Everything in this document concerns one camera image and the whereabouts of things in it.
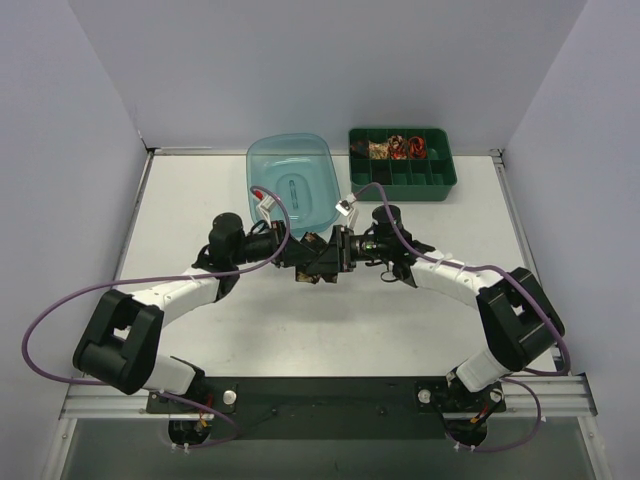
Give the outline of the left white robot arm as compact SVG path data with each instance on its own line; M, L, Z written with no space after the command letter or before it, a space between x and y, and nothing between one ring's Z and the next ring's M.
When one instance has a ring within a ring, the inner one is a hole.
M131 294L111 289L101 296L73 354L73 366L125 394L141 389L187 394L203 372L158 353L163 328L225 298L239 280L240 265L270 259L281 244L285 248L274 264L285 267L310 262L326 246L313 232L295 239L282 221L261 221L246 233L237 214L218 215L209 243L184 272L184 280Z

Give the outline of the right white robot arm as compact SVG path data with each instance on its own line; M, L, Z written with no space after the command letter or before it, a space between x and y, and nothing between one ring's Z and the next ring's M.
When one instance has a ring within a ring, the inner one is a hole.
M423 244L404 228L394 205L380 206L362 234L334 227L327 246L308 270L335 277L357 263L390 267L392 278L412 288L440 293L475 309L486 345L450 373L470 393L480 392L512 373L527 371L552 346L562 346L564 326L534 275L494 266L468 266Z

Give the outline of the black gold patterned tie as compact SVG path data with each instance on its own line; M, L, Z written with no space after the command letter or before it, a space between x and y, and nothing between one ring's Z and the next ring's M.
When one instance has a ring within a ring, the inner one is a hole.
M311 253L295 267L295 281L307 284L318 284L320 281L336 284L338 260L335 239L331 237L325 240L317 233L307 232L299 243L308 247Z

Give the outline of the green compartment organizer box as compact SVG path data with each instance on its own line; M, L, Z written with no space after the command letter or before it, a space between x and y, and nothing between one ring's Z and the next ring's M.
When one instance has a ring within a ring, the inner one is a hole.
M357 140L387 142L391 135L424 136L428 148L427 159L372 160L355 158L350 144ZM447 133L436 127L353 128L349 131L349 173L351 189L363 201L377 201L379 192L368 189L378 183L390 201L441 202L457 184L457 174Z

